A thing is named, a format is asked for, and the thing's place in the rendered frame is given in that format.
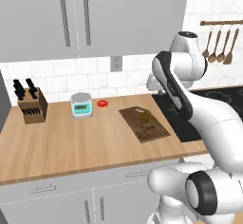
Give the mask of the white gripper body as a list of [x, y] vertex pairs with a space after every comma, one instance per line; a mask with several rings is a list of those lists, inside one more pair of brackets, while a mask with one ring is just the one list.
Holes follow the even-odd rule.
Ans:
[[146, 87], [149, 91], [157, 91], [159, 94], [163, 94], [165, 92], [161, 83], [157, 80], [153, 73], [149, 74]]

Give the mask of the brown-green avocado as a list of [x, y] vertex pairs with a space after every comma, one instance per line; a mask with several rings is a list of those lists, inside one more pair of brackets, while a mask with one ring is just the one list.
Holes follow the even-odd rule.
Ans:
[[150, 114], [147, 112], [143, 112], [140, 114], [140, 121], [143, 123], [148, 123], [150, 121]]

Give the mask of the dark brown cutting board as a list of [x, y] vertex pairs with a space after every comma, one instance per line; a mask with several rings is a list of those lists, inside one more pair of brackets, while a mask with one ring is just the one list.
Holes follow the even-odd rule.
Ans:
[[[141, 143], [170, 136], [166, 128], [147, 109], [133, 106], [120, 109], [119, 112]], [[143, 112], [150, 114], [150, 121], [148, 123], [140, 121], [140, 114]]]

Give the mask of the black hob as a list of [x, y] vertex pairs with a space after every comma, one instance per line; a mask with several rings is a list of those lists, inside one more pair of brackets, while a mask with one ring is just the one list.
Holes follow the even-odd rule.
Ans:
[[[193, 93], [229, 104], [243, 121], [243, 85], [193, 90]], [[168, 95], [153, 95], [153, 99], [181, 142], [201, 140], [195, 128], [179, 115]]]

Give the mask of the wooden hanging spoon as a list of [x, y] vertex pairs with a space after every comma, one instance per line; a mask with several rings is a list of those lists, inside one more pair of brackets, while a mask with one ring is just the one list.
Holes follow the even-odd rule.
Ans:
[[217, 49], [217, 46], [218, 46], [218, 43], [219, 43], [219, 40], [220, 40], [220, 36], [221, 36], [221, 28], [219, 29], [219, 31], [217, 33], [217, 36], [216, 36], [214, 52], [208, 57], [208, 62], [209, 63], [213, 63], [216, 60], [215, 53], [216, 53], [216, 49]]
[[209, 56], [209, 44], [211, 42], [211, 38], [212, 38], [212, 34], [213, 34], [213, 25], [211, 25], [211, 29], [210, 29], [210, 32], [209, 32], [209, 36], [208, 36], [208, 41], [207, 41], [207, 46], [205, 48], [205, 50], [202, 52], [202, 56], [207, 59], [208, 56]]
[[217, 60], [219, 63], [223, 62], [224, 59], [225, 59], [225, 49], [226, 49], [226, 45], [227, 45], [227, 43], [228, 43], [230, 34], [231, 34], [231, 31], [228, 30], [227, 33], [226, 33], [225, 42], [224, 42], [224, 46], [223, 46], [222, 52], [221, 52], [220, 54], [218, 54], [217, 57], [216, 57], [216, 60]]

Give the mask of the grey kitchen scale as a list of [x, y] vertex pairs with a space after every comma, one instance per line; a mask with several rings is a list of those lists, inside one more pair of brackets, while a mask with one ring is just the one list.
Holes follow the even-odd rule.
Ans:
[[93, 116], [93, 105], [90, 93], [78, 92], [70, 98], [71, 112], [74, 119], [83, 119]]

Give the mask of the wooden hanging spatula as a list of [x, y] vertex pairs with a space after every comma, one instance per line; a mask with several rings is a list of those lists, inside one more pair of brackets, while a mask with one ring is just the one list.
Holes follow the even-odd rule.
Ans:
[[231, 49], [230, 49], [229, 53], [226, 55], [226, 57], [225, 57], [225, 60], [223, 62], [224, 65], [229, 65], [232, 62], [232, 60], [233, 60], [233, 50], [234, 50], [234, 45], [235, 45], [236, 39], [238, 37], [238, 34], [239, 34], [239, 28], [237, 28], [235, 30], [233, 42], [232, 42], [232, 45], [231, 45]]

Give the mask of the grey drawer front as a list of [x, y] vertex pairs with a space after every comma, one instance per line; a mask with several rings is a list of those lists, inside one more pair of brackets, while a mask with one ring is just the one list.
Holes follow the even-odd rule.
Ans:
[[[39, 194], [29, 193], [29, 190], [35, 189], [37, 186], [42, 188], [49, 185], [56, 186], [56, 190]], [[59, 200], [89, 190], [91, 186], [91, 175], [88, 173], [2, 185], [0, 186], [0, 206]]]
[[146, 180], [147, 176], [144, 177], [131, 177], [126, 178], [125, 174], [129, 172], [136, 173], [139, 171], [150, 171], [153, 168], [160, 167], [162, 165], [170, 165], [178, 163], [178, 159], [168, 159], [161, 161], [154, 161], [144, 164], [130, 165], [120, 168], [113, 168], [107, 170], [101, 170], [94, 172], [92, 175], [92, 182], [95, 188], [112, 186], [127, 182], [134, 182], [140, 180]]

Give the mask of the brown wooden knife block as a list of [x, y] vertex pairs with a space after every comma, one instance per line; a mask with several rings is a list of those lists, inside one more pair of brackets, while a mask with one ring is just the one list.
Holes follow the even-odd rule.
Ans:
[[33, 99], [29, 90], [26, 88], [26, 94], [23, 100], [17, 103], [23, 113], [25, 124], [40, 123], [46, 121], [47, 100], [40, 88], [35, 92], [36, 99]]

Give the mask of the grey base cupboard door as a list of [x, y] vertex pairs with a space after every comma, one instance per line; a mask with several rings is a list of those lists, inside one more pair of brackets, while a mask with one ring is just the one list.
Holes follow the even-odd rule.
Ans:
[[[100, 197], [104, 197], [104, 221], [101, 221]], [[147, 224], [159, 206], [145, 180], [94, 189], [97, 224]]]
[[84, 210], [86, 199], [92, 223], [94, 218], [90, 191], [82, 191], [59, 200], [0, 206], [0, 210], [8, 224], [87, 224]]

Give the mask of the grey tall cabinet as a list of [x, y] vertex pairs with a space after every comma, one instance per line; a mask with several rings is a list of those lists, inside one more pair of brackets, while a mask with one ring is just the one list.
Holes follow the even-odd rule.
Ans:
[[9, 100], [9, 94], [0, 71], [0, 133], [2, 132], [10, 110], [11, 103]]

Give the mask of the grey wall socket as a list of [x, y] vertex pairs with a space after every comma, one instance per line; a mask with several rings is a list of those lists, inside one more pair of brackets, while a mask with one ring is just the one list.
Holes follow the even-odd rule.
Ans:
[[110, 57], [110, 69], [112, 72], [122, 71], [122, 56]]

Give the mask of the grey wall cupboard door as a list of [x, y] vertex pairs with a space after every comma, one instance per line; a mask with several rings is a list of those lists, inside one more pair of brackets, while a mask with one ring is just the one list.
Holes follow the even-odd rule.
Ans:
[[91, 46], [86, 45], [84, 1], [75, 0], [80, 56], [156, 54], [182, 30], [187, 0], [89, 0]]
[[0, 62], [72, 59], [79, 55], [73, 0], [65, 0], [70, 47], [60, 0], [0, 0]]

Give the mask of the wooden utensil rail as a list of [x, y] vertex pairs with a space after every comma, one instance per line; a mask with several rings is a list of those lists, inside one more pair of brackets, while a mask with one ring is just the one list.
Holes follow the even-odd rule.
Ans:
[[243, 20], [233, 21], [200, 21], [201, 26], [217, 26], [217, 25], [243, 25]]

